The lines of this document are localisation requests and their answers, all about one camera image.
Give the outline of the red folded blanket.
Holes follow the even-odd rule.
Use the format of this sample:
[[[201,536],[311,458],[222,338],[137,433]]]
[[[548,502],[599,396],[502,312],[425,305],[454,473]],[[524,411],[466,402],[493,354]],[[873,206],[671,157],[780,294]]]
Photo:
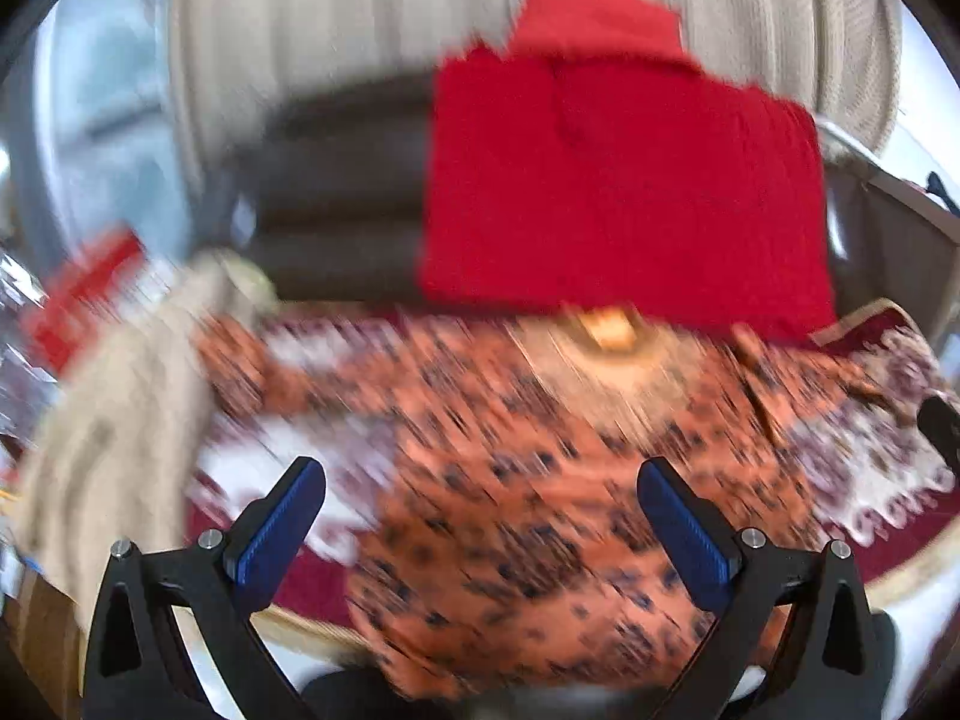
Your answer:
[[[835,316],[804,107],[699,71],[488,49],[434,80],[420,283],[444,304],[631,305],[797,341]]]

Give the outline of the red pillow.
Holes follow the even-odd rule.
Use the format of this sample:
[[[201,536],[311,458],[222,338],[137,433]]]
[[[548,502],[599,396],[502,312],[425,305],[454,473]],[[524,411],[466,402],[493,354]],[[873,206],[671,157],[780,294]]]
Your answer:
[[[680,15],[654,0],[524,0],[508,54],[628,59],[700,71],[681,29]]]

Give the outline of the orange floral blouse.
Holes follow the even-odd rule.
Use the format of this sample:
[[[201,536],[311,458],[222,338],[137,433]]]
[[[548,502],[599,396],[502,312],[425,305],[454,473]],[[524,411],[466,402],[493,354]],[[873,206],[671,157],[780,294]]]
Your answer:
[[[348,575],[355,628],[412,699],[512,684],[665,684],[708,631],[636,500],[664,457],[737,527],[788,548],[823,536],[794,431],[838,406],[905,411],[847,359],[737,327],[688,340],[669,385],[626,361],[643,421],[617,427],[552,395],[503,322],[413,317],[311,372],[212,319],[197,351],[231,416],[368,418],[397,476]]]

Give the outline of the floral maroon sofa mat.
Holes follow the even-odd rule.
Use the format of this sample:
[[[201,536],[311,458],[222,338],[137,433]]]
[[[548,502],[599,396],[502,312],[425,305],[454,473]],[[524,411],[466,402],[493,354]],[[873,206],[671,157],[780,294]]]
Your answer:
[[[274,344],[254,333],[280,361],[317,372],[345,361],[368,338],[404,322],[329,327],[322,335],[320,355],[298,362],[288,361]],[[631,429],[640,426],[643,413],[626,361],[651,356],[652,383],[665,388],[688,340],[722,343],[636,319],[620,310],[472,322],[514,325],[524,355],[552,395],[574,401],[604,424]],[[946,462],[919,434],[914,416],[919,402],[928,395],[942,394],[946,384],[924,341],[910,330],[887,330],[877,343],[841,359],[861,366],[905,411],[907,419],[895,424],[873,406],[838,406],[798,427],[791,447],[811,485],[812,509],[823,543],[830,533],[839,532],[859,546],[867,546],[882,530],[905,522],[932,496],[950,491],[955,484]],[[364,505],[366,527],[359,535],[359,557],[361,538],[379,522],[379,498],[397,476],[394,443],[386,427],[358,416],[228,416],[244,426],[309,424],[313,454],[325,461],[331,480],[352,493],[370,495],[370,502]]]

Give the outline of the brown leather sofa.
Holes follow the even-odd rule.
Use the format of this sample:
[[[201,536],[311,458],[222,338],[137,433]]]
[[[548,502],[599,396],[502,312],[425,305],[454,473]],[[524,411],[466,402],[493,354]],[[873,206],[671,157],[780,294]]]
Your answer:
[[[195,238],[242,252],[288,301],[415,298],[432,102],[414,71],[285,104],[206,174]]]

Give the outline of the beige dotted curtain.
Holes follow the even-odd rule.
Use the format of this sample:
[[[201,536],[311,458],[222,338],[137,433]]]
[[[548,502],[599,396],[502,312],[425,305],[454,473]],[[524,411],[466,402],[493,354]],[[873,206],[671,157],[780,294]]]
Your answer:
[[[715,75],[755,82],[872,151],[895,124],[898,0],[658,0]],[[523,0],[169,0],[172,110],[190,190],[300,94],[503,44]]]

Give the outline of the dark clothes on crib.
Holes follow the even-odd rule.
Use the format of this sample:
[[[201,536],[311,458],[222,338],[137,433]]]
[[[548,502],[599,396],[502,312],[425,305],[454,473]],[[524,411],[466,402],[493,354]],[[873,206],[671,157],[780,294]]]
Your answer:
[[[939,174],[935,171],[931,171],[926,177],[926,193],[937,197],[940,200],[940,203],[944,205],[944,208],[952,213],[953,216],[960,216],[960,205],[952,199],[949,191],[947,190],[946,184],[942,182]]]

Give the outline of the brown wooden crib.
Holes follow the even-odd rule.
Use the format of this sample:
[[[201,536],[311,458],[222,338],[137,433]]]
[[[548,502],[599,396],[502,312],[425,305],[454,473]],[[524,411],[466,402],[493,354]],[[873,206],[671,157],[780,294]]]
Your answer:
[[[957,216],[884,171],[843,128],[822,115],[815,125],[836,312],[887,298],[934,337],[958,299]]]

